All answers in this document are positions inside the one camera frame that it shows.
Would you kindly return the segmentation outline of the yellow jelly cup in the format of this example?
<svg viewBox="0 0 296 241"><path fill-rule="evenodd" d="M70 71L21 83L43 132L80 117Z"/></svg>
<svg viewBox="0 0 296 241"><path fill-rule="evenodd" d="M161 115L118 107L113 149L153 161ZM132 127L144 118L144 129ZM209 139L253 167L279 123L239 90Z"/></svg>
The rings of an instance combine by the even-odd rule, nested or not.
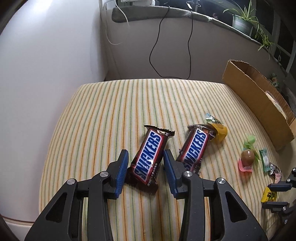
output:
<svg viewBox="0 0 296 241"><path fill-rule="evenodd" d="M213 138L213 141L216 144L221 144L223 140L227 136L227 127L222 124L220 120L215 118L213 115L206 113L205 114L205 120L208 126L212 127L216 131L216 135Z"/></svg>

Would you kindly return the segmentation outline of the potted spider plant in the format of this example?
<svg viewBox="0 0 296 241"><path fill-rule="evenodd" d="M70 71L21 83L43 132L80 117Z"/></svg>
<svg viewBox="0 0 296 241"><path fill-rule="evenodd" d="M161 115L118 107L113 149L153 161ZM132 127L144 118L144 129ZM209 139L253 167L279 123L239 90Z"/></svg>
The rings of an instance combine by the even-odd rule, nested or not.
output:
<svg viewBox="0 0 296 241"><path fill-rule="evenodd" d="M271 40L267 29L260 23L256 15L256 8L253 6L253 1L248 1L248 4L244 6L241 6L236 1L232 2L235 5L234 7L223 10L223 13L231 14L231 26L257 41L259 43L257 51L266 50L270 59L274 42Z"/></svg>

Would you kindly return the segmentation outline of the yellow black candy wrapper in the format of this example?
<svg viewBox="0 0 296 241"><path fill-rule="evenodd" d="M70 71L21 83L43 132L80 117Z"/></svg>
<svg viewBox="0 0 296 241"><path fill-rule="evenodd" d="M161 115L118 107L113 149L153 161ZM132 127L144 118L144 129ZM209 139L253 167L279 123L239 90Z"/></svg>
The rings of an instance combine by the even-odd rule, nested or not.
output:
<svg viewBox="0 0 296 241"><path fill-rule="evenodd" d="M262 194L261 203L274 202L277 199L277 192L271 191L268 187L264 189Z"/></svg>

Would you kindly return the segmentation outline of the black white snack wrapper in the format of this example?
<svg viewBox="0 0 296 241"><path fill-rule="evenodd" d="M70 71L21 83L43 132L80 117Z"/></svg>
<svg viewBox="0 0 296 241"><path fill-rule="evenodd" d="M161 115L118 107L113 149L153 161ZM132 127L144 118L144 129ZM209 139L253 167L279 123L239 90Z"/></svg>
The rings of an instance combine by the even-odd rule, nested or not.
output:
<svg viewBox="0 0 296 241"><path fill-rule="evenodd" d="M271 176L274 179L275 179L275 173L281 173L281 170L273 163L269 163L269 168L270 168L269 176Z"/></svg>

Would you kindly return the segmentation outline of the pink candy sachet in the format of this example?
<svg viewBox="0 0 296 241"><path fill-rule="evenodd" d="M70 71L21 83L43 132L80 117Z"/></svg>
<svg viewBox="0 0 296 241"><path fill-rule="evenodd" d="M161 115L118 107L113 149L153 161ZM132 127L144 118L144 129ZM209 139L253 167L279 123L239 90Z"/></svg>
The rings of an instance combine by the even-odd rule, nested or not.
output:
<svg viewBox="0 0 296 241"><path fill-rule="evenodd" d="M280 181L281 181L281 173L275 173L274 183L277 184Z"/></svg>

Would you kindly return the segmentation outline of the green snack bag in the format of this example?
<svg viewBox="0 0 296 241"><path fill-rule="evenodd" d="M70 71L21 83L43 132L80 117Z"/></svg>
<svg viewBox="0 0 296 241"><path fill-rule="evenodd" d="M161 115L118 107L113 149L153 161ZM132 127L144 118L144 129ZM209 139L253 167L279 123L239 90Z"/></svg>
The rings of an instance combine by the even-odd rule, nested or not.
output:
<svg viewBox="0 0 296 241"><path fill-rule="evenodd" d="M275 73L272 73L272 74L270 75L270 77L269 77L268 80L269 80L270 84L271 84L274 88L277 89L278 92L281 91L280 82L278 81L277 76L276 76Z"/></svg>

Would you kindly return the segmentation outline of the green clear candy bag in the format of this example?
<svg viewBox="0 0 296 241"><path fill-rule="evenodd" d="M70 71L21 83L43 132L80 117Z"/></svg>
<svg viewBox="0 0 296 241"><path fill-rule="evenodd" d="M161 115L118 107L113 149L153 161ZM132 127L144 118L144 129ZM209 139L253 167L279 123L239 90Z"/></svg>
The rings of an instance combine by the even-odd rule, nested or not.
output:
<svg viewBox="0 0 296 241"><path fill-rule="evenodd" d="M258 162L260 160L260 156L257 150L255 149L255 146L254 146L255 142L256 142L255 135L249 135L247 137L247 140L245 140L243 143L243 150L248 150L248 149L252 150L254 153L254 160Z"/></svg>

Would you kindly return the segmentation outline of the brown chocolate egg pink base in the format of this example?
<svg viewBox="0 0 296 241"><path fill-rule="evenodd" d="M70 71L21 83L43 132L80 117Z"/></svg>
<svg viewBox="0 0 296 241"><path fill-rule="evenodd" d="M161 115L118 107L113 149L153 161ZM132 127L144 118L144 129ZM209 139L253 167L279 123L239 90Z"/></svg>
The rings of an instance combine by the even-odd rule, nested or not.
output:
<svg viewBox="0 0 296 241"><path fill-rule="evenodd" d="M252 165L254 163L254 152L251 149L243 150L238 161L238 168L241 172L252 172Z"/></svg>

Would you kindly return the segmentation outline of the bread loaf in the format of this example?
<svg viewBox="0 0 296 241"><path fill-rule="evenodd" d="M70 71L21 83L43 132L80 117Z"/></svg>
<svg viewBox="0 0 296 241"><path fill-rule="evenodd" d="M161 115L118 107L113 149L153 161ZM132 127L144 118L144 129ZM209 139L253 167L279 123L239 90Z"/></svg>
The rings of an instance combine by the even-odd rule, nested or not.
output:
<svg viewBox="0 0 296 241"><path fill-rule="evenodd" d="M273 103L276 109L283 115L285 120L288 120L288 116L282 106L282 97L279 93L271 93L270 91L265 91L266 96L268 99Z"/></svg>

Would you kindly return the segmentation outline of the teal mint candy wrapper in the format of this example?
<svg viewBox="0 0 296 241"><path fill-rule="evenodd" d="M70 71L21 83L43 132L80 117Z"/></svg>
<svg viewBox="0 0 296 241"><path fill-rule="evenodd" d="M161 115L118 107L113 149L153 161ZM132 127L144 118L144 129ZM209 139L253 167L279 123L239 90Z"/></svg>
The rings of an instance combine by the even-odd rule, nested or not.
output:
<svg viewBox="0 0 296 241"><path fill-rule="evenodd" d="M263 171L264 173L267 173L270 171L270 161L267 155L267 149L259 150L259 154L262 162Z"/></svg>

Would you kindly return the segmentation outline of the Snickers bar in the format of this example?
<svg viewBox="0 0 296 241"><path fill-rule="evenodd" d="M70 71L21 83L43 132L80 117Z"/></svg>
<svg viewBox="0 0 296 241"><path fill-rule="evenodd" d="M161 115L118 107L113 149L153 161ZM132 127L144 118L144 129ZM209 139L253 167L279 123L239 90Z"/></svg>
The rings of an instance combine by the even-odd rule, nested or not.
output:
<svg viewBox="0 0 296 241"><path fill-rule="evenodd" d="M186 171L199 174L201 169L201 160L207 147L217 131L210 125L189 125L189 134L183 144L177 161L183 163Z"/></svg>
<svg viewBox="0 0 296 241"><path fill-rule="evenodd" d="M145 125L147 129L144 140L127 169L125 182L148 194L156 194L159 186L157 174L163 158L164 148L174 131Z"/></svg>

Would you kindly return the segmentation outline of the open cardboard box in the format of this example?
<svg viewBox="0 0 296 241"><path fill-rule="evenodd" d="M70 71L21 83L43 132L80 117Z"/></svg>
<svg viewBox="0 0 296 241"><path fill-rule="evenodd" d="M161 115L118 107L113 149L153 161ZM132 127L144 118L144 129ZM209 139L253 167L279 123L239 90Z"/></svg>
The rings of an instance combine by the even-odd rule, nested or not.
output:
<svg viewBox="0 0 296 241"><path fill-rule="evenodd" d="M256 68L243 61L228 60L222 80L252 110L277 151L295 139L294 113L282 95ZM265 94L267 90L280 94L288 120L268 99Z"/></svg>

